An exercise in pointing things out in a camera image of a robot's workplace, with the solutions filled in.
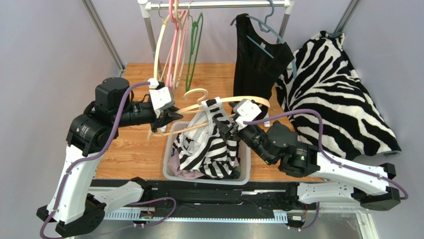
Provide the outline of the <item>zebra print blanket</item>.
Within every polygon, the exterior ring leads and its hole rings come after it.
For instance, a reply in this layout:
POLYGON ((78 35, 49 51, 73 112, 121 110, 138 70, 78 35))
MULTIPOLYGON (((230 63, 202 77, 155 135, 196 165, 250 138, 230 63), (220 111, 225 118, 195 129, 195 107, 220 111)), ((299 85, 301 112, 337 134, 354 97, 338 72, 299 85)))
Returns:
POLYGON ((300 141, 319 145, 330 154, 353 160, 358 156, 392 156, 402 150, 362 84, 343 49, 345 35, 320 31, 294 52, 297 75, 283 72, 276 81, 277 100, 288 112, 310 109, 322 117, 289 117, 300 141))

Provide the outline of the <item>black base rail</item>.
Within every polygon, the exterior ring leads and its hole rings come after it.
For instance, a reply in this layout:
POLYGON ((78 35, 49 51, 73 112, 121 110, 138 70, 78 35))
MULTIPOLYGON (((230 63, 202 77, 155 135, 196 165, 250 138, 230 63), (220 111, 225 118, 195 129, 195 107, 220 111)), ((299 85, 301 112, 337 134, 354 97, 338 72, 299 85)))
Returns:
POLYGON ((244 185, 218 185, 168 180, 149 180, 147 199, 157 203, 123 207, 107 213, 105 219, 156 222, 170 215, 174 222, 284 223, 287 217, 307 211, 361 214, 368 210, 353 203, 321 203, 309 206, 290 202, 286 193, 294 191, 287 182, 247 182, 244 185))

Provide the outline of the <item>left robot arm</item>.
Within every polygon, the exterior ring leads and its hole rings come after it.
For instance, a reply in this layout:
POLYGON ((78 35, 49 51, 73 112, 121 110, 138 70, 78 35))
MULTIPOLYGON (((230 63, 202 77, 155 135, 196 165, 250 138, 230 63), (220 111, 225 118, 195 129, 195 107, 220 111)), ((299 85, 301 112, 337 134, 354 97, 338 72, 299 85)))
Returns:
POLYGON ((139 178, 103 193, 91 194, 89 188, 98 165, 118 137, 121 127, 149 125, 151 131, 179 120, 172 91, 154 78, 141 83, 149 92, 141 101, 133 99, 135 86, 124 78, 107 78, 95 88, 95 99, 71 123, 66 158, 51 202, 37 210, 44 224, 55 223, 61 239, 92 233, 105 216, 125 206, 156 203, 151 185, 139 178))

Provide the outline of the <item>zebra striped tank top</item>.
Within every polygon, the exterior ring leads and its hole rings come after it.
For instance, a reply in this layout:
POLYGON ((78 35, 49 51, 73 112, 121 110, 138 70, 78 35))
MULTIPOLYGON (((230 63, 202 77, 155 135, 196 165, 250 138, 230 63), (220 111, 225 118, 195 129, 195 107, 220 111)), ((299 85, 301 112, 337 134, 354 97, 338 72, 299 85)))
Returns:
POLYGON ((202 102, 203 112, 197 113, 188 127, 205 126, 177 134, 168 167, 185 179, 228 179, 234 167, 239 166, 238 142, 224 141, 213 119, 229 125, 231 119, 219 97, 202 102))

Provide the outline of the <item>white plastic basket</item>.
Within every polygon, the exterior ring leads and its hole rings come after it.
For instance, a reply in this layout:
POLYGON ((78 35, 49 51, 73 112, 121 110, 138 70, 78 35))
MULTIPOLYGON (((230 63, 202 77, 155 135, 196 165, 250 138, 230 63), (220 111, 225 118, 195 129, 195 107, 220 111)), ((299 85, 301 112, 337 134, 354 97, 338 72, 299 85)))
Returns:
POLYGON ((239 161, 240 163, 238 167, 240 172, 239 178, 215 180, 215 179, 201 179, 201 178, 185 179, 185 178, 176 176, 174 172, 167 166, 171 158, 171 154, 173 150, 172 144, 175 138, 176 138, 175 134, 167 135, 167 143, 166 143, 165 153, 163 157, 163 169, 162 169, 162 173, 166 179, 174 180, 174 181, 191 182, 191 183, 204 183, 204 184, 230 185, 230 186, 244 185, 249 181, 250 170, 251 170, 251 151, 250 151, 250 148, 248 148, 247 145, 242 141, 239 143, 239 149, 238 149, 238 156, 240 158, 240 161, 239 161))

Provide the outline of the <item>cream plastic hanger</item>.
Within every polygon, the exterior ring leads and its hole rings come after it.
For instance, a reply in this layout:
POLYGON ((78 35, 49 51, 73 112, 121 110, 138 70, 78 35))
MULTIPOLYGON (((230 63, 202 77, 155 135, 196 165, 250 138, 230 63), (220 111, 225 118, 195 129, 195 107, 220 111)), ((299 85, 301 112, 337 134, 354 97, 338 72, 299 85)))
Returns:
POLYGON ((168 21, 171 19, 171 17, 173 16, 173 10, 171 7, 168 7, 168 9, 170 9, 170 13, 168 14, 168 16, 166 18, 164 18, 162 20, 162 26, 161 26, 161 30, 159 33, 159 37, 157 40, 157 45, 156 45, 156 50, 155 50, 155 57, 154 57, 154 78, 160 82, 163 82, 163 71, 161 68, 161 63, 160 63, 160 49, 161 49, 161 44, 162 44, 162 40, 164 37, 164 33, 165 33, 165 29, 167 26, 168 21))

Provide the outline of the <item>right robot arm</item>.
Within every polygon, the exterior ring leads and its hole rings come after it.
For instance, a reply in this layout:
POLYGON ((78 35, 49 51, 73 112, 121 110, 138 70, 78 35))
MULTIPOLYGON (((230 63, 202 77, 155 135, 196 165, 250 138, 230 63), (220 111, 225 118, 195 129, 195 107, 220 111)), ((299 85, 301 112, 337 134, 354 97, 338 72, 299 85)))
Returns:
POLYGON ((225 125, 213 120, 224 140, 243 141, 266 164, 296 178, 323 178, 324 183, 289 183, 284 201, 292 205, 325 203, 357 203, 374 210, 388 211, 401 203, 400 192, 383 178, 393 179, 393 164, 368 166, 320 152, 316 146, 297 140, 297 134, 275 121, 264 131, 257 125, 240 129, 237 123, 225 125))

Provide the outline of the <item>white clothes rack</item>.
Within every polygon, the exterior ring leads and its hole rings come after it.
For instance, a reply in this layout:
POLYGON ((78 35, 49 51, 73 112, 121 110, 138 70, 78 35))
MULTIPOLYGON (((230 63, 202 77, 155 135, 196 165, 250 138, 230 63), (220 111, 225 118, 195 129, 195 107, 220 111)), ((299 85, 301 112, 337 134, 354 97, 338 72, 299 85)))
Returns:
MULTIPOLYGON (((152 4, 151 2, 149 2, 147 0, 140 0, 138 3, 140 5, 143 17, 145 18, 146 21, 148 21, 148 23, 147 23, 148 33, 151 33, 153 31, 153 29, 152 29, 152 25, 151 25, 151 22, 150 22, 150 11, 155 10, 155 9, 160 10, 162 8, 165 8, 169 12, 169 10, 168 10, 169 1, 168 1, 168 3, 152 4)), ((234 0, 232 2, 228 2, 228 1, 199 2, 199 3, 187 2, 187 3, 179 3, 178 9, 179 10, 188 9, 190 11, 193 8, 207 8, 207 7, 230 8, 230 7, 238 7, 238 6, 262 6, 262 5, 264 5, 264 6, 274 6, 274 3, 271 0, 268 0, 268 1, 265 1, 265 2, 254 2, 254 1, 251 1, 251 0, 250 1, 240 1, 240 0, 235 1, 234 0)), ((250 18, 252 18, 251 22, 253 24, 253 27, 261 38, 263 38, 264 40, 266 40, 267 42, 269 42, 271 44, 286 43, 283 40, 282 36, 267 24, 266 20, 260 20, 260 19, 254 17, 250 14, 248 14, 248 16, 250 18)), ((231 25, 235 25, 235 18, 230 23, 231 25)), ((190 49, 191 29, 192 29, 192 22, 190 22, 190 18, 189 18, 189 31, 188 31, 187 39, 186 39, 187 49, 190 49)), ((162 71, 163 71, 163 83, 165 85, 166 85, 166 73, 168 71, 168 64, 169 64, 169 51, 170 51, 170 48, 171 48, 173 35, 174 35, 174 24, 171 22, 171 20, 169 20, 168 23, 167 23, 166 29, 165 29, 163 40, 162 40, 161 49, 160 49, 160 57, 159 57, 160 63, 161 63, 161 68, 162 68, 162 71)), ((297 71, 295 60, 293 60, 291 62, 291 66, 287 67, 286 70, 287 69, 290 69, 291 71, 297 71)), ((239 102, 243 99, 252 99, 253 97, 255 97, 255 96, 234 96, 234 95, 232 95, 232 99, 235 102, 239 102)), ((269 110, 268 110, 268 107, 266 105, 264 105, 264 102, 266 102, 268 100, 263 99, 263 98, 261 98, 261 99, 262 99, 262 101, 260 102, 260 105, 261 105, 260 109, 261 109, 262 112, 261 112, 261 114, 259 114, 257 116, 257 120, 259 120, 261 123, 266 123, 268 121, 269 110)))

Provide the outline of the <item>pink plastic hanger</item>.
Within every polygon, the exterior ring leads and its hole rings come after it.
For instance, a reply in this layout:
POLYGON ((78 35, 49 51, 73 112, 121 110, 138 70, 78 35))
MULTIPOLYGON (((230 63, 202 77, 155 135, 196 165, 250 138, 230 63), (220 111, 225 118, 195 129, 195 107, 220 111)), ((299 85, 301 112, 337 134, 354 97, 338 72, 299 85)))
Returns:
MULTIPOLYGON (((169 1, 169 7, 172 8, 172 10, 174 10, 173 7, 174 4, 174 0, 170 0, 169 1)), ((176 57, 176 52, 177 52, 177 30, 176 30, 176 20, 174 17, 174 13, 173 16, 171 17, 171 22, 174 24, 174 35, 173 35, 173 40, 172 40, 172 44, 171 44, 171 48, 169 51, 169 64, 168 64, 168 71, 166 73, 166 85, 172 89, 172 80, 173 80, 173 75, 174 75, 174 64, 175 64, 175 57, 176 57)))

